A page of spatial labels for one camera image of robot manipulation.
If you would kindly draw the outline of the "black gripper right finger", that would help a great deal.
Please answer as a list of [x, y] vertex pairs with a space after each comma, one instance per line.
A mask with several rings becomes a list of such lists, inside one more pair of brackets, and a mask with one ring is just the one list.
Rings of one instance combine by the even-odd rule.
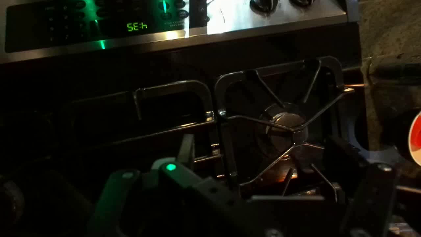
[[397, 171], [384, 163], [366, 169], [341, 223], [343, 237], [387, 237], [397, 178]]

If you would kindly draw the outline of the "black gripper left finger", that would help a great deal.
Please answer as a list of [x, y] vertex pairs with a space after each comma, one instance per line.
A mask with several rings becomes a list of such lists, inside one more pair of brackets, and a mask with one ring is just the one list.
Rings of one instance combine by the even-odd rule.
[[117, 170], [109, 175], [87, 223], [87, 237], [123, 237], [120, 219], [133, 186], [141, 171]]

